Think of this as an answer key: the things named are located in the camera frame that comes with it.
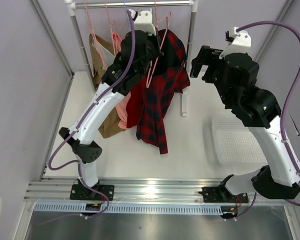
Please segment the red plaid skirt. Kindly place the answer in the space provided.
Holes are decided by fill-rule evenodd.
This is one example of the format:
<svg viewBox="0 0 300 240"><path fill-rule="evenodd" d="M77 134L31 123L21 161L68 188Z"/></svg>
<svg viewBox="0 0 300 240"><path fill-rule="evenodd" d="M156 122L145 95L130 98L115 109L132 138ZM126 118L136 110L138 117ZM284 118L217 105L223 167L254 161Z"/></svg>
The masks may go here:
<svg viewBox="0 0 300 240"><path fill-rule="evenodd" d="M171 30L158 32L163 39L161 51L149 87L141 83L141 113L136 124L136 138L158 148L161 155L168 153L164 117L175 93L183 93L190 86L186 71L186 50L183 42Z"/></svg>

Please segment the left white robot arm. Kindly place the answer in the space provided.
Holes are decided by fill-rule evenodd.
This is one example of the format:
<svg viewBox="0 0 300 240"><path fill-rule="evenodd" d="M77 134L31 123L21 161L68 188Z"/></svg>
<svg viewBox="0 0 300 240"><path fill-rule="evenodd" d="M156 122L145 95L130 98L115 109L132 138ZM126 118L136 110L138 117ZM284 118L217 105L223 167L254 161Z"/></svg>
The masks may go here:
<svg viewBox="0 0 300 240"><path fill-rule="evenodd" d="M102 148L94 136L109 113L146 74L150 63L162 55L158 33L132 30L120 43L121 51L107 67L94 98L71 127L62 127L59 135L71 147L78 162L81 194L87 200L98 196L97 159Z"/></svg>

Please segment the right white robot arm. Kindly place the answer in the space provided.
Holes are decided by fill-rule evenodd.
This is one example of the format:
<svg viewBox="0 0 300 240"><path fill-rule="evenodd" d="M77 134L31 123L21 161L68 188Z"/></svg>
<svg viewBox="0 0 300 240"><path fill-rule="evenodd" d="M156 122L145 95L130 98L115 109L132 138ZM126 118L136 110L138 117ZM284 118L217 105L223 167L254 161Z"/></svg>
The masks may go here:
<svg viewBox="0 0 300 240"><path fill-rule="evenodd" d="M300 165L293 165L281 136L283 115L276 97L256 86L259 64L247 53L223 57L220 49L203 45L191 62L190 76L196 78L202 66L207 66L202 80L214 84L224 107L253 134L267 161L255 172L227 176L218 186L219 198L229 202L255 192L267 199L295 199L300 193Z"/></svg>

